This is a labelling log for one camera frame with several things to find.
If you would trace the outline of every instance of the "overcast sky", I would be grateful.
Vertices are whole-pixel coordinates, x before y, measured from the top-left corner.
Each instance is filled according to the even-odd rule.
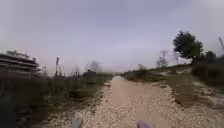
[[[65,72],[92,60],[114,71],[155,67],[180,30],[221,54],[224,0],[0,0],[0,50],[37,57],[51,72],[57,56]]]

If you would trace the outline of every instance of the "dirt path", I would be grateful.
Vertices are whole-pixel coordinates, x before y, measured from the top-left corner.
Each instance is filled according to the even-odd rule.
[[[147,122],[153,128],[224,126],[223,118],[217,111],[203,106],[184,110],[173,100],[169,87],[161,89],[114,77],[95,114],[82,110],[76,112],[75,117],[84,120],[83,128],[136,128],[139,120]],[[69,123],[59,127],[70,128],[71,125]]]

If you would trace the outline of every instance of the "bare tree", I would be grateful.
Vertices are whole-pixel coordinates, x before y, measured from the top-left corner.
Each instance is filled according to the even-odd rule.
[[[90,64],[86,65],[86,70],[91,72],[101,72],[101,66],[100,63],[93,60]]]
[[[175,52],[175,51],[173,51],[173,58],[175,59],[177,64],[179,64],[179,57],[180,57],[180,54]]]
[[[48,71],[47,71],[47,67],[46,66],[43,66],[42,68],[42,75],[47,77],[48,76]]]
[[[168,60],[166,59],[167,54],[168,54],[167,50],[162,50],[161,51],[161,56],[159,57],[159,60],[156,61],[156,67],[157,68],[168,66]]]
[[[145,70],[146,67],[143,64],[138,64],[138,69],[139,70]]]
[[[79,67],[75,67],[75,70],[72,71],[71,76],[77,77],[80,76],[80,70]]]

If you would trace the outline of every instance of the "bush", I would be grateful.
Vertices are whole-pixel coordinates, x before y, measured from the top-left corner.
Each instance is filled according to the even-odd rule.
[[[193,66],[192,73],[208,85],[224,87],[224,68],[219,65],[199,63]]]
[[[48,113],[57,111],[62,104],[78,104],[94,97],[111,77],[105,73],[54,78],[1,74],[0,125],[29,127],[47,117]]]

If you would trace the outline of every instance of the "building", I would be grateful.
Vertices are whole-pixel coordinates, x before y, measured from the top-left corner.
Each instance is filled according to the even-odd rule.
[[[26,54],[17,51],[0,53],[0,71],[7,70],[18,73],[37,73],[39,64],[36,58],[30,59]]]

